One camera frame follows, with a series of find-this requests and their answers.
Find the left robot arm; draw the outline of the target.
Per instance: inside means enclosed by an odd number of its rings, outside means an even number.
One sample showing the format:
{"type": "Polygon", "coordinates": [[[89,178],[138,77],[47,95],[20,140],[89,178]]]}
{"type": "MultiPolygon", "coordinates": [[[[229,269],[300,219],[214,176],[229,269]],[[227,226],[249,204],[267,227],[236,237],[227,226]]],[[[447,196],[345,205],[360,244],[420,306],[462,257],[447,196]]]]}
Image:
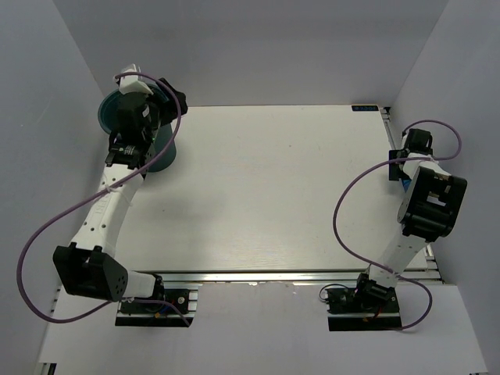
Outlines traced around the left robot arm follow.
{"type": "Polygon", "coordinates": [[[149,312],[165,302],[159,276],[128,270],[116,258],[116,244],[132,199],[148,172],[168,167],[177,155],[171,123],[188,110],[186,96],[164,78],[145,84],[120,78],[101,104],[98,118],[109,134],[100,196],[67,246],[53,262],[70,295],[109,302],[137,298],[149,312]]]}

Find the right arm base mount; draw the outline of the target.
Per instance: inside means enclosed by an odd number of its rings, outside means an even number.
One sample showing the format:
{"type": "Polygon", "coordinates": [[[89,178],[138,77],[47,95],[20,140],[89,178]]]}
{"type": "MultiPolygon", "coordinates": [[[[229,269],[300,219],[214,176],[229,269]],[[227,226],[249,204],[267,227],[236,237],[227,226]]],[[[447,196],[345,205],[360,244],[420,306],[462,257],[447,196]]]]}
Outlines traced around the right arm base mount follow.
{"type": "Polygon", "coordinates": [[[394,288],[369,289],[328,284],[319,299],[327,305],[331,332],[400,330],[402,318],[394,288]]]}

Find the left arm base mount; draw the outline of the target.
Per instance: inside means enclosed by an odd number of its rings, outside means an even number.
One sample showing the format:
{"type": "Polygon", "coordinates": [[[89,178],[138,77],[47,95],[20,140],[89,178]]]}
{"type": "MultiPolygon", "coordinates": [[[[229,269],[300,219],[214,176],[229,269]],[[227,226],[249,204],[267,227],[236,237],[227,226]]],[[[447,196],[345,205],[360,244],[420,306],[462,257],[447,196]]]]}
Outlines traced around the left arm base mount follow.
{"type": "Polygon", "coordinates": [[[188,328],[195,317],[198,285],[167,284],[162,295],[121,302],[117,327],[188,328]]]}

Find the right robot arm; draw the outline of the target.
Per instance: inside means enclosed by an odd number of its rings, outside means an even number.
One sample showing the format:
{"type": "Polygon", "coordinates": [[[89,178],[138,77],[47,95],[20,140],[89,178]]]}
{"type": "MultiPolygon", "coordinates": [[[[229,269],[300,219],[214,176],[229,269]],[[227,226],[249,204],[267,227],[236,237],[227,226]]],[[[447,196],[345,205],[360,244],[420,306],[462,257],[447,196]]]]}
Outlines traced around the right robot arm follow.
{"type": "Polygon", "coordinates": [[[403,133],[402,148],[389,159],[407,158],[390,166],[389,179],[408,179],[400,205],[400,228],[377,260],[361,273],[352,292],[354,305],[369,312],[395,298],[397,276],[428,244],[448,236],[459,215],[467,181],[443,170],[433,156],[429,131],[409,129],[403,133]]]}

